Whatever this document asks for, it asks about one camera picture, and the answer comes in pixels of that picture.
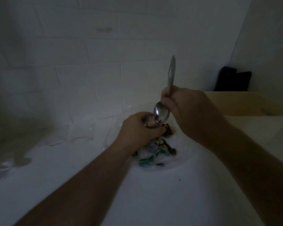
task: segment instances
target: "forearm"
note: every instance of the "forearm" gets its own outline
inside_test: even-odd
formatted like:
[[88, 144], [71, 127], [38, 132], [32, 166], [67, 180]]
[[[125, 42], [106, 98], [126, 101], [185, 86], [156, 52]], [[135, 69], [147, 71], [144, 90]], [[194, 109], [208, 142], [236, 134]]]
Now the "forearm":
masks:
[[54, 191], [16, 225], [95, 225], [103, 217], [120, 183], [128, 151], [112, 144]]
[[266, 225], [283, 225], [283, 163], [232, 128], [211, 150], [229, 169]]

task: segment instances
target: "countertop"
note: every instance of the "countertop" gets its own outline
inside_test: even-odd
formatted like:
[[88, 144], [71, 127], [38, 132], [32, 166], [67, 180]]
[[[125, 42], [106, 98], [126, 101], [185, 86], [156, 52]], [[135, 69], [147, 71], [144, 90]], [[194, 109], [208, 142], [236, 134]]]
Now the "countertop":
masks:
[[[31, 163], [0, 181], [0, 226], [16, 223], [99, 155], [113, 120], [97, 121], [92, 141], [31, 149]], [[283, 161], [283, 128], [265, 148]], [[194, 151], [166, 171], [131, 167], [102, 225], [263, 225], [215, 155], [199, 145]]]

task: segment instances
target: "silver spoon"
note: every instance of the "silver spoon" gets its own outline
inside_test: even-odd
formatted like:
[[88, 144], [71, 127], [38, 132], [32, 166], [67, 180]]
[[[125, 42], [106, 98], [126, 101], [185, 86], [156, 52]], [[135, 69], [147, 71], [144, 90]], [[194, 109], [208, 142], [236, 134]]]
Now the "silver spoon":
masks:
[[[174, 82], [174, 76], [175, 76], [175, 68], [176, 68], [176, 59], [175, 56], [172, 56], [169, 72], [168, 72], [168, 91], [167, 91], [167, 97], [171, 96], [171, 88], [173, 86]], [[154, 107], [155, 119], [160, 122], [166, 122], [170, 115], [170, 110], [167, 106], [162, 104], [161, 102], [158, 102]]]

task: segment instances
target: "beige plastic basin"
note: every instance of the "beige plastic basin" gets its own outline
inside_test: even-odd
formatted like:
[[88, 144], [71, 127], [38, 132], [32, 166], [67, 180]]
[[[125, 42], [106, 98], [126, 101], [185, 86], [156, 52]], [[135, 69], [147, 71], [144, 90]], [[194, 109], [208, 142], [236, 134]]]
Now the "beige plastic basin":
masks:
[[283, 106], [253, 92], [205, 92], [226, 119], [260, 144], [283, 127]]

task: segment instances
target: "person's left hand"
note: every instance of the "person's left hand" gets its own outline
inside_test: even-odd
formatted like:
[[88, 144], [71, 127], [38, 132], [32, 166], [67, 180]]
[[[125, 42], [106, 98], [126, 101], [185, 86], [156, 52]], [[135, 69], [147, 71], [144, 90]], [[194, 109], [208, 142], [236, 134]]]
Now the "person's left hand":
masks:
[[149, 129], [144, 126], [143, 118], [151, 114], [150, 112], [139, 112], [124, 120], [115, 143], [120, 144], [123, 148], [128, 149], [128, 153], [133, 154], [152, 139], [164, 134], [165, 127]]

